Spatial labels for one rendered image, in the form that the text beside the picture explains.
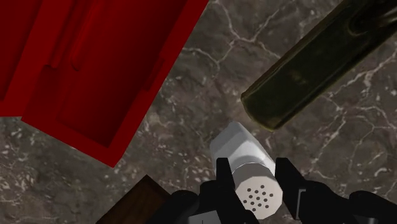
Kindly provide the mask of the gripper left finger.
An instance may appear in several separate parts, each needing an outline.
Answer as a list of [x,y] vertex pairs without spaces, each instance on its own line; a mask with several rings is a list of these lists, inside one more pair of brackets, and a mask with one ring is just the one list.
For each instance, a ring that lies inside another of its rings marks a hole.
[[198,194],[178,190],[148,220],[148,224],[259,224],[235,192],[227,158],[216,160],[216,179],[200,185]]

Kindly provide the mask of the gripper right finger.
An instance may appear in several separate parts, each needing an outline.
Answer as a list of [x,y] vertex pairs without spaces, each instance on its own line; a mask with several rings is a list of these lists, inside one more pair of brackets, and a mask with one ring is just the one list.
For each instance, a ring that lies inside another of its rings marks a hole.
[[276,158],[275,178],[289,213],[302,224],[397,224],[397,204],[364,190],[341,197],[305,179],[288,158]]

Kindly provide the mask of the white salt shaker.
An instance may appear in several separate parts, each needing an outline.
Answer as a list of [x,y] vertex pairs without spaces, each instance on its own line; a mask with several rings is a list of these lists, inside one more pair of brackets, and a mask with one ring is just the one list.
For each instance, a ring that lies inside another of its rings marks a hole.
[[260,142],[239,122],[231,122],[210,143],[212,163],[227,158],[235,192],[258,220],[272,216],[282,204],[275,162]]

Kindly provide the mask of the dark brown wooden block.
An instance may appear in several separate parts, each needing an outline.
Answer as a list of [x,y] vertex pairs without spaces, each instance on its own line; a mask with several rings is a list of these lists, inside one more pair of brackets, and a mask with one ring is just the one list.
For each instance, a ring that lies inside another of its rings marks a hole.
[[169,196],[145,175],[95,224],[145,224]]

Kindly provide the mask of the dark olive glass bottle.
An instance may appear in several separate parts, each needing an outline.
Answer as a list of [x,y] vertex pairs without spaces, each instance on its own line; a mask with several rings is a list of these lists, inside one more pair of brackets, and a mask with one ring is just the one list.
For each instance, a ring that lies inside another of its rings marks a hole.
[[252,121],[282,127],[397,32],[397,0],[342,0],[241,95]]

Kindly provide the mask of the red robot stand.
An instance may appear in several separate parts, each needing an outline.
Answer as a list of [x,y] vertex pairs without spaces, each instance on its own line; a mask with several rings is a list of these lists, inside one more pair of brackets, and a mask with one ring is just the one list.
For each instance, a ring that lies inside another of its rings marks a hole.
[[209,0],[0,0],[0,117],[114,167]]

